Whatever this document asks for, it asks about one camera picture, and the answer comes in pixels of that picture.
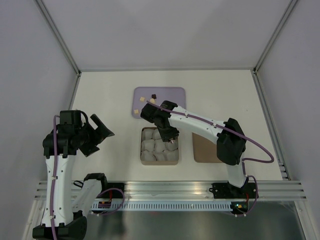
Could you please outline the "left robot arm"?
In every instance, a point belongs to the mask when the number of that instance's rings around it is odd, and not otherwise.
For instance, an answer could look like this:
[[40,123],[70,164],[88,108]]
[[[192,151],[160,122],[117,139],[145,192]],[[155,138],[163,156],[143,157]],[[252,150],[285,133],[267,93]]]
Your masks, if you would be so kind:
[[87,216],[97,198],[120,193],[119,211],[125,203],[123,188],[110,187],[104,173],[85,176],[80,193],[72,200],[72,172],[78,151],[85,157],[99,151],[98,145],[114,136],[96,114],[62,110],[53,117],[53,129],[42,142],[47,171],[46,205],[40,225],[32,230],[36,240],[82,240]]

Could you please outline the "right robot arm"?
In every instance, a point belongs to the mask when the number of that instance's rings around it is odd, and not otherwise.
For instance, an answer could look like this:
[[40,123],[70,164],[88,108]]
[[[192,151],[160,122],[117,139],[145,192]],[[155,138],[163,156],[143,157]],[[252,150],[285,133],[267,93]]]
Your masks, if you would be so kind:
[[165,100],[160,106],[148,102],[140,117],[154,124],[165,143],[172,143],[179,137],[179,129],[199,135],[216,146],[216,156],[226,164],[228,181],[224,193],[228,199],[253,197],[249,177],[244,173],[244,152],[247,140],[239,123],[216,121],[191,113],[174,102]]

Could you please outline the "purple tray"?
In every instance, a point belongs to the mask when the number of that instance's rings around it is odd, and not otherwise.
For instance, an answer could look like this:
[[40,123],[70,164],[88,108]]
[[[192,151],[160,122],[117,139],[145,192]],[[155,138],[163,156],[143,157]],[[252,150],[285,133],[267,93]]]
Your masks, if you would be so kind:
[[160,106],[163,101],[170,101],[186,109],[186,91],[182,87],[139,86],[133,91],[131,114],[140,119],[142,108],[151,102]]

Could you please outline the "gold tin box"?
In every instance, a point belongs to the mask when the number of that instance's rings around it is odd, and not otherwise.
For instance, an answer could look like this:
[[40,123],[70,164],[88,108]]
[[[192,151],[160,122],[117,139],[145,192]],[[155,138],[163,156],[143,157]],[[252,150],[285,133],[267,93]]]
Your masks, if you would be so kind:
[[180,159],[179,140],[163,142],[156,127],[144,127],[140,137],[140,162],[144,166],[175,166]]

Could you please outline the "gold tin lid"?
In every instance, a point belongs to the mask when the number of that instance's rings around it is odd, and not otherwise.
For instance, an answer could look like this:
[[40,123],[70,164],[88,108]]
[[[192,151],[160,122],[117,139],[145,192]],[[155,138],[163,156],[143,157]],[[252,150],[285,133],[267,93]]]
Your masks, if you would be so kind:
[[217,145],[210,140],[192,133],[193,158],[200,164],[222,164],[217,157]]

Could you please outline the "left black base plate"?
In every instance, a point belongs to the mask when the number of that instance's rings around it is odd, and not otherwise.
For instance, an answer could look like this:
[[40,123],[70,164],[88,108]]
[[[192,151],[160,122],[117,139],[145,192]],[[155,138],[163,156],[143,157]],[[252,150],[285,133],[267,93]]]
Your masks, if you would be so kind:
[[102,188],[99,197],[103,199],[122,199],[123,195],[120,191],[125,193],[125,184],[123,182],[109,182]]

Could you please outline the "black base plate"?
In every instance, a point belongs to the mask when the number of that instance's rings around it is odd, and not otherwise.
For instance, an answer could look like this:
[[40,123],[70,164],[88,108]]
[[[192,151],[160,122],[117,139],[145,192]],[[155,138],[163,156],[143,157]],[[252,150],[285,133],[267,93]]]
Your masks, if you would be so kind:
[[102,188],[99,197],[103,199],[122,199],[123,195],[120,191],[125,193],[125,184],[123,182],[109,182]]
[[257,196],[257,186],[254,182],[247,182],[243,187],[236,187],[229,182],[212,183],[208,189],[213,194],[214,199],[255,199]]

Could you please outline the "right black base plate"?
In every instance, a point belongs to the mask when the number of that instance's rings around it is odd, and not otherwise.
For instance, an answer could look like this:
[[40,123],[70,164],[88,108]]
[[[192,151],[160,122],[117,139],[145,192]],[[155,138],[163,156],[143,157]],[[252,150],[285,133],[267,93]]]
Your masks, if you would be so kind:
[[213,194],[214,199],[255,199],[257,196],[257,186],[254,182],[247,182],[243,187],[236,187],[229,182],[212,183],[208,189]]

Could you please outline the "aluminium rail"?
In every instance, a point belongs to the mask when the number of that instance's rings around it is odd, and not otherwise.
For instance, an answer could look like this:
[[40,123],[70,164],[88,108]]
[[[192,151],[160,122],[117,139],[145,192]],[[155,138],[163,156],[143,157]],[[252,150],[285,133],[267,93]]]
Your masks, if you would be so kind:
[[[224,181],[127,181],[125,197],[131,201],[205,201],[214,199],[212,183]],[[303,185],[296,180],[257,181],[259,201],[305,201]]]

